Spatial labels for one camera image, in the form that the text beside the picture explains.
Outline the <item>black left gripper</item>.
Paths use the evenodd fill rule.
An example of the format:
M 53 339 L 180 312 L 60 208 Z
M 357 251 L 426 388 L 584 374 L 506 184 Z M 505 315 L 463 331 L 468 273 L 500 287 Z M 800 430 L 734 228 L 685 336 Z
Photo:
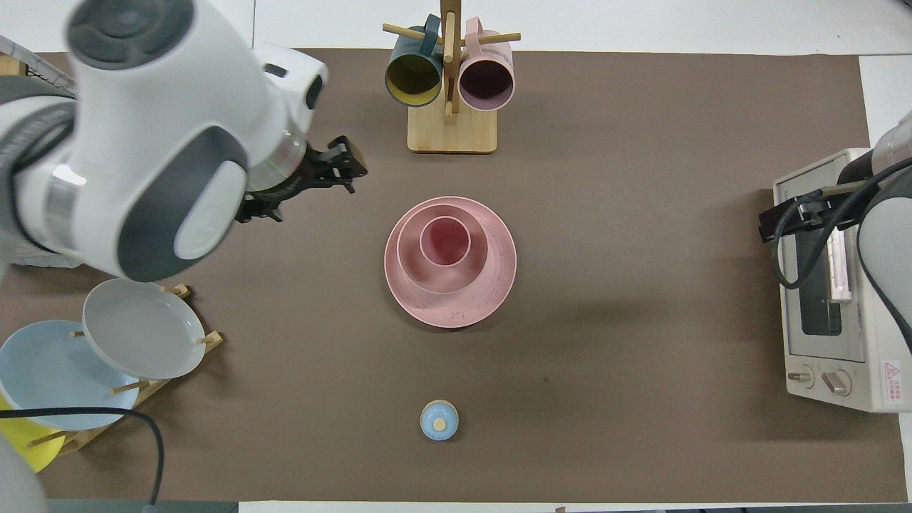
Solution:
M 349 194 L 355 194 L 354 181 L 367 174 L 361 150 L 348 136 L 336 137 L 323 152 L 307 144 L 302 160 L 290 175 L 271 187 L 245 192 L 235 221 L 247 223 L 256 217 L 284 223 L 279 209 L 283 201 L 309 189 L 328 189 L 336 185 L 343 186 Z

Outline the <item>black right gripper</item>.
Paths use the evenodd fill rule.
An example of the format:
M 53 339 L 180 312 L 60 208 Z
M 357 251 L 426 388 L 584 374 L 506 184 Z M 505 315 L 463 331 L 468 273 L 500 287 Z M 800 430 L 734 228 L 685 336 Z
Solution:
M 782 236 L 822 229 L 831 219 L 836 220 L 835 228 L 839 231 L 853 227 L 860 222 L 867 201 L 866 195 L 851 204 L 846 213 L 837 214 L 836 211 L 863 185 L 864 182 L 848 182 L 824 186 L 789 198 L 762 212 L 758 217 L 758 232 L 762 243 L 773 241 L 778 225 L 782 225 Z

